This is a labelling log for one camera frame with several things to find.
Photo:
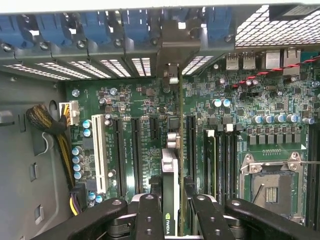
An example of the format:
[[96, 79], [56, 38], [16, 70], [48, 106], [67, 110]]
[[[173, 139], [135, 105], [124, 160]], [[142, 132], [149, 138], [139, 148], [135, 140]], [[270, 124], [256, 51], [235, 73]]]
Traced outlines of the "long black expansion slot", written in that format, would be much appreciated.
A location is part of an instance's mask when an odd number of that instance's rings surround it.
[[197, 179], [197, 153], [196, 153], [196, 117], [194, 115], [186, 116], [186, 150], [188, 160], [188, 173], [195, 182]]
[[143, 157], [141, 141], [141, 121], [139, 117], [131, 119], [132, 155], [135, 181], [135, 193], [141, 194], [143, 187]]
[[125, 147], [123, 136], [123, 123], [122, 119], [119, 117], [113, 119], [113, 139], [115, 151], [115, 166], [117, 172], [117, 194], [119, 197], [125, 197], [127, 194]]

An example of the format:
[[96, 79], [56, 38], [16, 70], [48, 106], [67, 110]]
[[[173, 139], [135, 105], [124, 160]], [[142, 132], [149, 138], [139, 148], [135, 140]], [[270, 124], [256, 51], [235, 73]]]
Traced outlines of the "CPU socket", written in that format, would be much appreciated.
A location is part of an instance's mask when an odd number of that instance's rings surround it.
[[303, 225], [304, 173], [297, 151], [284, 157], [245, 153], [239, 169], [238, 197]]

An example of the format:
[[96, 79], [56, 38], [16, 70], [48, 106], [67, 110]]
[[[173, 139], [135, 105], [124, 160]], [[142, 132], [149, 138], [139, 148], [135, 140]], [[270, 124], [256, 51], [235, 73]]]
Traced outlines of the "white PCI slot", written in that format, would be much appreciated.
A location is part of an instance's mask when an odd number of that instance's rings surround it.
[[91, 121], [97, 193], [106, 194], [108, 190], [108, 163], [105, 118], [103, 114], [95, 114], [91, 116]]

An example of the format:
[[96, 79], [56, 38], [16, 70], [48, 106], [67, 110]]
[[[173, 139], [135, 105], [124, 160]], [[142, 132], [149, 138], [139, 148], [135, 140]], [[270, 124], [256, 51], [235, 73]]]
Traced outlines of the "short black expansion slot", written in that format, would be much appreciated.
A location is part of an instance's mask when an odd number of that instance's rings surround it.
[[149, 127], [150, 127], [150, 139], [158, 140], [159, 139], [159, 119], [157, 116], [151, 116], [149, 118]]

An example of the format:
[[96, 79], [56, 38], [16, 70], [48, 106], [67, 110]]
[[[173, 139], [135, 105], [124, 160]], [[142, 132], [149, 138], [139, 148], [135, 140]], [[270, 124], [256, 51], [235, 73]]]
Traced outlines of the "green motherboard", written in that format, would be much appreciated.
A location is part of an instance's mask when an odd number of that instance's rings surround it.
[[[253, 62], [249, 54], [229, 56], [201, 75], [183, 79], [183, 176], [190, 177], [186, 116], [196, 121], [197, 194], [212, 195], [219, 204], [238, 198], [239, 170], [245, 153], [286, 156], [299, 152], [301, 161], [317, 154], [320, 123], [320, 60], [317, 52], [299, 53], [300, 62], [285, 69], [254, 73], [245, 65], [230, 69], [230, 62]], [[131, 119], [140, 118], [143, 193], [151, 191], [152, 176], [162, 178], [162, 149], [166, 146], [166, 115], [174, 110], [174, 96], [163, 91], [161, 79], [87, 80], [68, 83], [68, 100], [78, 102], [80, 123], [70, 128], [76, 210], [119, 197], [113, 119], [122, 119], [127, 192], [136, 194]], [[103, 115], [106, 136], [108, 188], [97, 193], [92, 115]], [[158, 117], [159, 138], [151, 140], [150, 117]], [[317, 165], [303, 164], [303, 213], [306, 225], [316, 198], [312, 175]]]

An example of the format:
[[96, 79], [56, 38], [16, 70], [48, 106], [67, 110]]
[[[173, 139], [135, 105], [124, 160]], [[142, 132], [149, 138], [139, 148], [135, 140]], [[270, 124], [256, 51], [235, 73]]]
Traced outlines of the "white power connector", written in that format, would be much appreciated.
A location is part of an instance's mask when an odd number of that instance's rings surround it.
[[77, 101], [60, 102], [59, 114], [61, 118], [65, 118], [68, 127], [80, 124], [80, 109]]

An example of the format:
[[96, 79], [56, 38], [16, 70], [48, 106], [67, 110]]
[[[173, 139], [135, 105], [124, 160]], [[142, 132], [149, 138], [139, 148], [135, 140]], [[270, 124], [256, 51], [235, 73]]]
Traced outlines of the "open black PC case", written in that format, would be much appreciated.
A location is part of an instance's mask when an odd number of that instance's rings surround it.
[[[230, 7], [229, 33], [208, 42], [206, 8]], [[124, 30], [124, 10], [147, 10], [149, 40], [134, 43]], [[111, 42], [86, 38], [81, 13], [105, 11]], [[36, 15], [64, 14], [72, 43], [45, 41]], [[0, 240], [32, 240], [95, 207], [75, 209], [71, 127], [60, 117], [59, 103], [69, 102], [67, 84], [97, 80], [160, 79], [157, 56], [162, 25], [197, 20], [200, 47], [182, 71], [196, 77], [229, 56], [230, 69], [253, 67], [254, 73], [284, 70], [301, 61], [299, 53], [317, 53], [320, 61], [320, 0], [0, 0], [0, 15], [30, 21], [32, 48], [20, 49], [0, 39]], [[320, 232], [320, 164], [312, 178], [312, 218], [302, 225]], [[184, 176], [183, 223], [178, 236], [164, 240], [203, 240], [187, 223]]]

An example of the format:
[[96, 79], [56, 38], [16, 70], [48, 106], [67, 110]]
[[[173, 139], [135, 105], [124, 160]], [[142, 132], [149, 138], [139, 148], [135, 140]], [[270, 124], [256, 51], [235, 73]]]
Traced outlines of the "blue slot retention clip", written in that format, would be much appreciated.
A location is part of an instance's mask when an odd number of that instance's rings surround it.
[[121, 13], [121, 16], [127, 38], [137, 44], [144, 43], [150, 39], [148, 11], [146, 9], [127, 9]]
[[72, 34], [63, 13], [38, 14], [36, 21], [39, 32], [45, 41], [60, 47], [72, 43]]
[[19, 49], [30, 49], [35, 43], [23, 15], [0, 15], [0, 40]]
[[109, 44], [111, 33], [105, 11], [89, 11], [80, 14], [82, 29], [87, 39], [96, 44]]
[[207, 7], [205, 21], [208, 42], [213, 43], [226, 37], [229, 34], [231, 20], [232, 9], [230, 7]]

